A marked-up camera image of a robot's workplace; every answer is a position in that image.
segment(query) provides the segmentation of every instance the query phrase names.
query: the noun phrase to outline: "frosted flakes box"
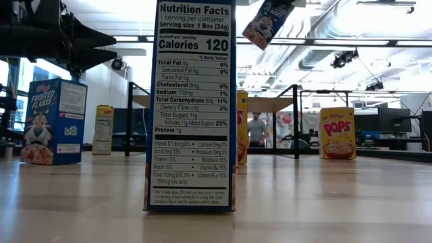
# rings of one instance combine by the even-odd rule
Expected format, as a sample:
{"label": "frosted flakes box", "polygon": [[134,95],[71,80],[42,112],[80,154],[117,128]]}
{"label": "frosted flakes box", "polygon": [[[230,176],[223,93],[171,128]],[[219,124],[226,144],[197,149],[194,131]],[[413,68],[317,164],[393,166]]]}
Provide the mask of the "frosted flakes box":
{"label": "frosted flakes box", "polygon": [[284,25],[296,2],[265,0],[254,19],[243,31],[243,36],[264,50]]}
{"label": "frosted flakes box", "polygon": [[30,83],[21,161],[81,162],[87,86],[61,79]]}
{"label": "frosted flakes box", "polygon": [[354,108],[322,108],[319,120],[322,159],[355,159]]}

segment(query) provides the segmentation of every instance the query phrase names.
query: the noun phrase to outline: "ceiling light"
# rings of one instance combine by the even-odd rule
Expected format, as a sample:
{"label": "ceiling light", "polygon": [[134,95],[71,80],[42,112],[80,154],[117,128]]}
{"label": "ceiling light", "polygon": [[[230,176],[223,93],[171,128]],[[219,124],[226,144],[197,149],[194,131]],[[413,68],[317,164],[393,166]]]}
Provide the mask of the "ceiling light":
{"label": "ceiling light", "polygon": [[114,36],[117,42],[138,42],[137,36]]}
{"label": "ceiling light", "polygon": [[432,47],[432,40],[400,40],[396,46],[427,46]]}
{"label": "ceiling light", "polygon": [[318,45],[385,46],[388,40],[315,40]]}
{"label": "ceiling light", "polygon": [[357,5],[379,5],[379,6],[412,6],[416,5],[415,1],[358,1]]}
{"label": "ceiling light", "polygon": [[[250,41],[244,37],[236,38],[237,44],[250,44]],[[306,42],[304,39],[297,38],[274,38],[271,41],[273,45],[303,45]]]}

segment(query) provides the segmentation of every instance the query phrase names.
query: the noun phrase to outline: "man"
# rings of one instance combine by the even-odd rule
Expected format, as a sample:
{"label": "man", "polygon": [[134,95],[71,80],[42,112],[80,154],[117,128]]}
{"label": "man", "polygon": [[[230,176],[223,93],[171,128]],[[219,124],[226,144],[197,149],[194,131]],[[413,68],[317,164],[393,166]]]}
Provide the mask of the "man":
{"label": "man", "polygon": [[254,119],[248,122],[248,130],[250,132],[249,147],[264,148],[265,139],[265,123],[259,119],[261,113],[253,113]]}

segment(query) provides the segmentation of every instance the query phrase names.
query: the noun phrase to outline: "yellow cereal box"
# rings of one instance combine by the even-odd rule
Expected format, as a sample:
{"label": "yellow cereal box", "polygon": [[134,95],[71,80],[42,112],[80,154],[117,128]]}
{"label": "yellow cereal box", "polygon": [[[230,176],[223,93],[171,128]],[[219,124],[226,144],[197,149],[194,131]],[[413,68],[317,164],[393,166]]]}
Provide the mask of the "yellow cereal box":
{"label": "yellow cereal box", "polygon": [[243,90],[237,92],[237,156],[238,164],[248,162],[248,93]]}
{"label": "yellow cereal box", "polygon": [[322,159],[355,159],[354,108],[322,108],[319,140],[319,154]]}
{"label": "yellow cereal box", "polygon": [[94,155],[110,155],[113,142],[114,108],[98,105],[94,121],[92,153]]}

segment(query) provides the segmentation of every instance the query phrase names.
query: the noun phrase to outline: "corn pops box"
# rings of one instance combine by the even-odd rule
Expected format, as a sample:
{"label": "corn pops box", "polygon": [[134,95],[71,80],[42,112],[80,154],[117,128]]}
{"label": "corn pops box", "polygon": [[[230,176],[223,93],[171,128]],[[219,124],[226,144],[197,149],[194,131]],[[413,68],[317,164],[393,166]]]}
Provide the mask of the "corn pops box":
{"label": "corn pops box", "polygon": [[354,108],[322,108],[319,153],[322,159],[355,159]]}
{"label": "corn pops box", "polygon": [[237,157],[238,164],[248,163],[248,93],[237,92]]}
{"label": "corn pops box", "polygon": [[21,161],[81,162],[87,86],[61,79],[30,83]]}

